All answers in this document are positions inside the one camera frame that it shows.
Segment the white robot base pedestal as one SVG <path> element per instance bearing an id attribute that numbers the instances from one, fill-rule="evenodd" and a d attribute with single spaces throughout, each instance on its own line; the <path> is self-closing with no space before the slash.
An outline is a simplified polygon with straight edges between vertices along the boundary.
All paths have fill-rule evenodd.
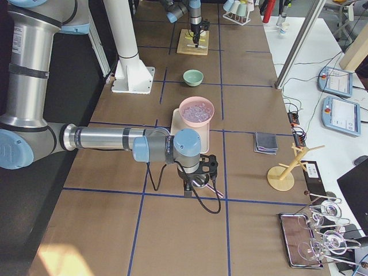
<path id="1" fill-rule="evenodd" d="M 155 69 L 145 66 L 140 59 L 128 1 L 106 0 L 103 3 L 118 54 L 112 92 L 149 94 Z"/>

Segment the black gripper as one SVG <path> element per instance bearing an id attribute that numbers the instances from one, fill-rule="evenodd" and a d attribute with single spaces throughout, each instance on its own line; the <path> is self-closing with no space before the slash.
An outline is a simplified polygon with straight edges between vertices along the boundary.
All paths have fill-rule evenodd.
<path id="1" fill-rule="evenodd" d="M 190 17 L 190 30 L 192 32 L 193 43 L 195 43 L 195 47 L 198 48 L 200 41 L 200 34 L 202 31 L 206 31 L 209 29 L 210 22 L 208 20 L 203 20 L 201 17 Z"/>
<path id="2" fill-rule="evenodd" d="M 182 165 L 177 159 L 177 170 L 184 184 L 207 184 L 209 181 L 216 183 L 218 162 L 215 155 L 200 154 L 196 164 Z"/>

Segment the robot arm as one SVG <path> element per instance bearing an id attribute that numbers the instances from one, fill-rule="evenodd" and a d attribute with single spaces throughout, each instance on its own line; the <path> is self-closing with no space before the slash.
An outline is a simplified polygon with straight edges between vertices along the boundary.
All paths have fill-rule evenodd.
<path id="1" fill-rule="evenodd" d="M 59 151 L 74 149 L 132 151 L 134 160 L 176 164 L 188 186 L 215 183 L 214 155 L 200 154 L 201 139 L 193 129 L 170 135 L 164 128 L 91 128 L 47 123 L 44 102 L 55 33 L 85 35 L 90 30 L 89 1 L 7 1 L 14 20 L 6 111 L 1 115 L 1 167 L 18 169 Z M 117 48 L 117 71 L 112 92 L 149 94 L 154 67 L 139 57 L 128 1 L 103 1 Z M 170 22 L 189 12 L 193 42 L 208 22 L 201 17 L 201 1 L 160 1 Z"/>
<path id="2" fill-rule="evenodd" d="M 194 46 L 199 48 L 201 34 L 207 31 L 210 25 L 210 22 L 204 20 L 201 16 L 201 1 L 189 0 L 175 2 L 172 0 L 160 0 L 159 2 L 166 12 L 167 19 L 171 23 L 177 22 L 186 13 L 189 14 L 190 30 L 193 32 L 190 37 Z"/>

